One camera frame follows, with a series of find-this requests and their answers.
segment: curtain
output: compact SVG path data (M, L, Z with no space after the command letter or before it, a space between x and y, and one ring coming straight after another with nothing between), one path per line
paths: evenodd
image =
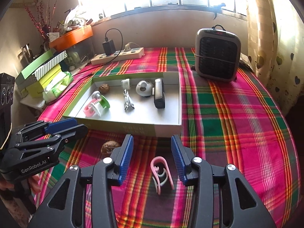
M289 0L247 0L248 58L283 115L304 84L304 24Z

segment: bed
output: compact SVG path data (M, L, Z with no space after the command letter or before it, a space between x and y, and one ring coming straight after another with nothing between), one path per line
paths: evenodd
M239 68L237 80L221 83L206 80L191 70L194 49L146 48L141 59L86 66L75 76L75 85L57 103L48 106L40 120L58 121L73 97L92 76L125 73L178 71L182 90L183 144L210 164L236 165L258 193L277 227L288 220L300 200L298 156L288 125L267 90L246 68ZM101 146L109 140L122 143L124 134L89 130L60 154L60 164L40 176L40 204L50 188L70 165L86 167L101 158ZM150 161L166 158L174 182L162 188L160 196L151 180ZM91 227L91 187L87 188L86 227ZM113 187L118 227L186 227L193 188L177 177L170 141L134 136L134 150L121 187ZM218 205L214 224L219 225Z

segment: plastic bag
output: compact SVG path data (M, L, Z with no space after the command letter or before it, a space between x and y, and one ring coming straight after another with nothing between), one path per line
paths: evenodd
M86 21L90 18L89 15L86 14L84 6L77 5L76 8L71 10L67 15L64 22L64 30L70 31L75 27L82 27L85 25Z
M65 77L62 78L57 84L50 83L42 93L43 99L46 103L54 101L62 94L62 92L68 87L73 81L73 77L70 72L64 72Z

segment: black cable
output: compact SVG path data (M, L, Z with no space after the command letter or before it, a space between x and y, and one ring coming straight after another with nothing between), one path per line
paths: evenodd
M217 26L221 27L223 31L226 31L225 28L222 25L219 25L219 24L213 26L212 29L215 29L215 27L217 27Z
M123 35L122 35L121 31L120 31L119 29L117 29L117 28L111 28L111 29L107 30L107 31L105 32L105 37L107 36L107 32L110 31L110 30L117 30L117 31L119 31L119 33L120 33L120 35L121 35L121 48L120 48L120 51L119 51L119 53L117 54L117 56L115 56L112 60L108 61L106 64L109 64L109 63L112 62L116 57L119 56L119 54L120 54L121 51L123 50L123 45L124 45L124 38L123 38ZM98 68L98 67L100 67L100 66L96 66L96 67L94 67L94 68L90 68L90 69L87 69L87 70L85 70L85 71L79 72L79 73L75 74L74 76L76 76L76 75L78 75L78 74L83 74L84 72L87 72L87 71L89 71L89 70L96 69L96 68ZM86 75L86 76L80 78L76 83L73 84L73 86L71 86L71 87L70 87L64 94L62 94L59 98L55 99L54 101L51 101L51 102L47 103L46 105L52 105L52 104L56 103L58 100L62 99L62 98L67 94L67 92L68 92L69 90L71 90L79 81L81 81L82 79L84 79L84 78L86 78L86 77L92 76L92 75L93 75L93 74L88 74L88 75Z
M71 90L79 81L81 81L82 79L84 79L84 78L86 78L86 77L92 76L92 75L93 75L93 74L88 74L88 75L86 75L86 76L84 76L84 77L81 77L81 78L80 78L76 83L74 83L68 90L64 90L65 93L62 94L59 98L57 98L57 99L55 99L55 100L53 100L53 101L51 101L51 102L49 102L49 103L45 103L45 104L46 104L46 105L52 105L52 104L56 103L57 101L61 100L61 99L67 94L67 92L68 92L69 90Z
M117 31L119 31L119 33L120 33L120 35L121 35L121 48L120 48L120 51L118 52L117 56L115 56L112 60L108 61L108 62L105 63L104 65L107 65L107 64L113 62L113 61L115 60L115 58L118 57L119 54L121 53L121 51L123 50L123 45L124 45L124 38L123 38L123 35L122 35L121 31L120 31L119 29L117 29L117 28L111 28L111 29L107 30L107 31L105 32L105 35L104 35L105 38L106 38L106 36L107 36L107 32L110 31L110 30L117 30ZM76 76L76 75L78 75L78 74L82 74L82 73L84 73L84 72L87 72L87 71L89 71L89 70L92 70L92 69L95 69L95 68L98 68L98 67L100 67L100 66L98 65L98 66L96 66L96 67L94 67L94 68L90 68L90 69L87 69L87 70L85 70L85 71L79 72L79 73L75 74L74 76Z

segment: pink plastic clip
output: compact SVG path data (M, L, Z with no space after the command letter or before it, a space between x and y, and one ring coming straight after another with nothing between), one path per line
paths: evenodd
M162 174L158 173L159 172L159 167L155 166L155 164L157 164L157 163L162 163L165 166L164 172ZM161 194L161 186L163 186L167 182L168 178L169 178L169 181L171 183L172 189L174 189L174 185L173 185L173 181L172 181L172 177L171 177L171 174L170 174L170 171L169 171L168 164L167 164L166 160L163 157L157 156L154 159L152 159L150 167L151 167L152 173L154 175L153 180L154 180L156 192L159 195ZM165 180L163 180L162 182L160 182L159 181L159 177L163 177L165 174L167 175L166 178L165 178Z
M96 102L100 101L100 99L92 99L83 109L84 114L86 115L86 117L91 117L95 114L95 111L92 109L92 107L90 106L90 104L95 104Z

